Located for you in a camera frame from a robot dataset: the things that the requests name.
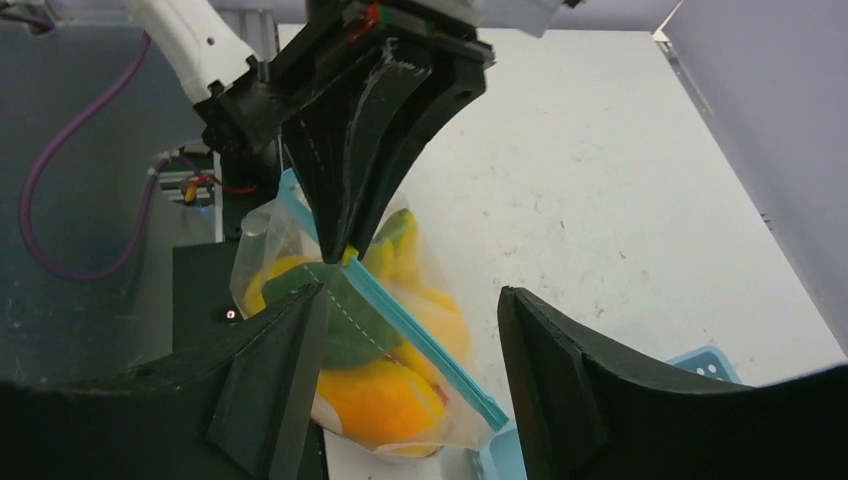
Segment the clear zip top bag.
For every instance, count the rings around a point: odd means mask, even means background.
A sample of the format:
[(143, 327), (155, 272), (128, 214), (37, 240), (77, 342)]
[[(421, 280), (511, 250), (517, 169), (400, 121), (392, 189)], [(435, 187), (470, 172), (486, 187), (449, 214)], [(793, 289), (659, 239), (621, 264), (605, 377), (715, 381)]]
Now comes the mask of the clear zip top bag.
[(509, 422), (477, 381), (470, 326), (406, 198), (396, 195), (362, 259), (327, 264), (297, 177), (249, 212), (230, 277), (244, 317), (324, 287), (327, 320), (312, 418), (386, 458), (478, 449)]

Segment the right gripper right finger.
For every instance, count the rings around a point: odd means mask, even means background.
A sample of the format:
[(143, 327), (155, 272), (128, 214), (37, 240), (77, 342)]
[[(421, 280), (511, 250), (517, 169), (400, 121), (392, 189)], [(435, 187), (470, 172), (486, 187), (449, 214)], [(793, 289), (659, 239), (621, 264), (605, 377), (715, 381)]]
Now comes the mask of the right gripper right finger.
[(531, 479), (843, 479), (847, 369), (763, 387), (691, 373), (504, 288), (497, 320)]

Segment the green avocado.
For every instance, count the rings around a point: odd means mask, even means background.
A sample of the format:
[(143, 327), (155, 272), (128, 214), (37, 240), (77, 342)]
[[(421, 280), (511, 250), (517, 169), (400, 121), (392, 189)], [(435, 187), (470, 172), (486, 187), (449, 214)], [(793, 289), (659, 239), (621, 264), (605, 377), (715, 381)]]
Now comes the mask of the green avocado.
[(317, 283), (326, 290), (324, 369), (356, 369), (401, 345), (402, 336), (360, 296), (335, 265), (303, 256), (282, 257), (271, 267), (262, 297), (271, 303), (303, 285)]

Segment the orange yellow mango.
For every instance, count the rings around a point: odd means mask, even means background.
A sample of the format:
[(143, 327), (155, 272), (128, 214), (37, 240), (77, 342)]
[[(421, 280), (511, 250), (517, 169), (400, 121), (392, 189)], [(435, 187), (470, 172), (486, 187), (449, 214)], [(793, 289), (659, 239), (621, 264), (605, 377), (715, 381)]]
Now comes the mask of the orange yellow mango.
[[(456, 300), (444, 291), (418, 286), (396, 290), (395, 298), (463, 366), (474, 360), (471, 333)], [(389, 351), (389, 356), (421, 375), (429, 384), (438, 384), (442, 375), (407, 340)]]

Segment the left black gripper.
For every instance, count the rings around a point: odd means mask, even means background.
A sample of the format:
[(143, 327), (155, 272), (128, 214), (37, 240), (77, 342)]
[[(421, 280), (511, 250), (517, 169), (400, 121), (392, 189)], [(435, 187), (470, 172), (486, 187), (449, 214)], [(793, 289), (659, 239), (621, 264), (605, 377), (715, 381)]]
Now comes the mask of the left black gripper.
[(238, 59), (236, 77), (193, 105), (202, 139), (254, 155), (284, 123), (322, 259), (335, 264), (349, 246), (366, 253), (424, 147), (485, 93), (494, 51), (463, 2), (331, 1), (273, 59)]

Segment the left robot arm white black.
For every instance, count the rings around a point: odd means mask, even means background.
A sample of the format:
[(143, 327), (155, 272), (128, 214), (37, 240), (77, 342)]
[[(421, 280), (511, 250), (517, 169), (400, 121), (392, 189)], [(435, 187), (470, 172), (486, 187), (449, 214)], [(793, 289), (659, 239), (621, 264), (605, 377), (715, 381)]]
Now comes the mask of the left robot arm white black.
[(471, 8), (443, 1), (311, 1), (269, 60), (207, 1), (130, 1), (203, 120), (204, 142), (246, 159), (279, 141), (327, 263), (364, 253), (424, 147), (484, 94), (493, 48)]

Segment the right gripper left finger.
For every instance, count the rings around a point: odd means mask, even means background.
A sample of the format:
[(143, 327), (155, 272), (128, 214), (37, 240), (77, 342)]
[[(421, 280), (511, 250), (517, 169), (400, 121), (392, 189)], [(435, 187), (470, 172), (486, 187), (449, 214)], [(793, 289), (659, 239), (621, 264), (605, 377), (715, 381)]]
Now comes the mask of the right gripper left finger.
[(106, 380), (1, 384), (5, 479), (324, 479), (327, 295), (298, 289)]

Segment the blue plastic basket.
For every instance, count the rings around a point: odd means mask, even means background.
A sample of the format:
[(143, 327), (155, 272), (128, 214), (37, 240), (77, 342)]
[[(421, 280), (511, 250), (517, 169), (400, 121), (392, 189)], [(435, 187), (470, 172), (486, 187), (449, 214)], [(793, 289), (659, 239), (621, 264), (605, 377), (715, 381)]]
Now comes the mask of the blue plastic basket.
[(616, 473), (642, 459), (656, 467), (678, 440), (683, 449), (705, 449), (696, 430), (715, 432), (705, 419), (684, 419), (698, 408), (716, 409), (732, 394), (748, 392), (728, 358), (705, 346), (658, 364), (615, 342), (564, 346), (565, 371), (557, 390), (572, 395), (568, 407), (530, 396), (530, 430), (542, 436), (542, 459), (560, 446), (566, 458), (552, 471), (589, 475)]

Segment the yellow banana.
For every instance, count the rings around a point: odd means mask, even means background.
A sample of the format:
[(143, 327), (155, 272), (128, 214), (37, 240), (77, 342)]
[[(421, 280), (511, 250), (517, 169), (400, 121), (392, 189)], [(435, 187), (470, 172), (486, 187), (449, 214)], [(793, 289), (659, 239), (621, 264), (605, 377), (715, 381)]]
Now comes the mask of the yellow banana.
[(395, 211), (373, 238), (363, 260), (364, 266), (384, 285), (421, 289), (419, 233), (418, 221), (410, 209)]

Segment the yellow orange fruit bottom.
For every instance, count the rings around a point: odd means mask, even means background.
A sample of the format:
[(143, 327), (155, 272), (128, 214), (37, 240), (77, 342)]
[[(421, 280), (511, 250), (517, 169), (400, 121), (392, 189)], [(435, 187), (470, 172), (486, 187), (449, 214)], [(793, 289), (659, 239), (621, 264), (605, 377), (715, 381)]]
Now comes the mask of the yellow orange fruit bottom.
[(444, 446), (447, 396), (412, 369), (377, 360), (352, 370), (321, 371), (311, 416), (374, 453), (425, 458)]

